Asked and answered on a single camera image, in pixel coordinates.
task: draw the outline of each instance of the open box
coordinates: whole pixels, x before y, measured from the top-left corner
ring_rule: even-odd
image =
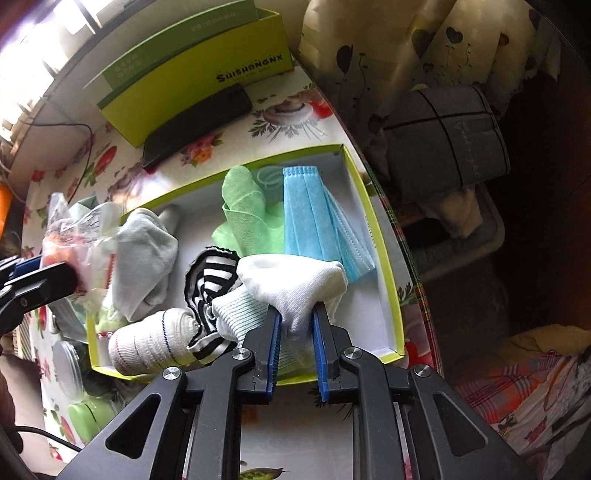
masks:
[[[384,235],[394,236],[392,229],[380,229],[372,206],[353,158],[344,145],[324,145],[303,148],[245,164],[253,173],[266,166],[288,167],[313,165],[318,167],[326,187],[345,211],[351,227],[374,259],[376,269],[353,284],[349,284],[339,308],[335,323],[348,330],[354,345],[361,347],[382,362],[394,362],[404,356],[404,331],[398,303],[398,293]],[[184,300],[184,281],[189,265],[201,250],[212,244],[212,232],[225,221],[222,211],[222,182],[226,171],[185,185],[143,205],[159,214],[169,205],[184,210],[176,231],[178,256],[169,278],[168,296],[159,310],[187,307]],[[282,189],[265,192],[267,201],[282,200]],[[108,338],[98,338],[92,319],[87,321],[90,361],[92,368],[118,378],[108,355]],[[278,384],[295,384],[316,379],[316,373],[286,376]]]

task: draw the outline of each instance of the green box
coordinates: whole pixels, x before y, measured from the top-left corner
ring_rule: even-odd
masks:
[[[254,0],[237,0],[185,18],[121,55],[93,78],[84,92],[102,108],[148,72],[188,48],[257,20]]]
[[[99,106],[100,112],[138,147],[160,125],[225,87],[248,85],[292,70],[281,15],[257,10],[257,21],[227,30],[169,59]]]

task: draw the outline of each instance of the blue face mask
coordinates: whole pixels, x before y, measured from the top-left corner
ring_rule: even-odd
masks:
[[[317,167],[283,169],[284,253],[339,261],[349,282],[375,268]]]

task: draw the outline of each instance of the black smartphone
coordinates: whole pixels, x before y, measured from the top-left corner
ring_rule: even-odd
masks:
[[[239,84],[195,103],[150,134],[144,142],[142,167],[154,168],[159,161],[251,109],[252,102]]]

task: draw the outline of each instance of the plaid trim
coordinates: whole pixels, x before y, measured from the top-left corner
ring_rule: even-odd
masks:
[[[398,220],[396,219],[394,210],[390,205],[390,201],[386,197],[386,194],[384,193],[382,187],[376,179],[374,172],[371,169],[371,166],[369,165],[369,163],[363,155],[359,154],[359,157],[361,158],[361,161],[363,162],[365,169],[368,172],[370,180],[374,184],[375,191],[377,192],[379,200],[380,202],[382,202],[382,205],[386,210],[388,220],[390,220],[390,225],[392,225],[392,230],[394,230],[394,234],[396,235],[396,239],[398,240],[398,244],[400,245],[400,249],[402,250],[404,261],[408,266],[408,272],[410,273],[410,278],[413,282],[414,292],[417,297],[417,303],[421,308],[421,315],[423,316],[423,323],[425,325],[425,331],[427,332],[427,340],[429,341],[429,347],[431,348],[433,368],[435,368],[435,370],[437,370],[437,372],[443,377],[443,363],[441,361],[441,353],[439,352],[439,346],[437,344],[435,328],[433,326],[433,321],[431,319],[431,310],[429,309],[429,303],[427,302],[425,289],[423,288],[423,284],[421,284],[417,270],[414,267],[413,256],[406,242],[406,238],[404,237],[404,233],[402,232],[402,229],[398,224]]]
[[[492,370],[485,378],[467,382],[456,391],[489,425],[500,422],[529,397],[563,359],[551,352],[538,358]]]

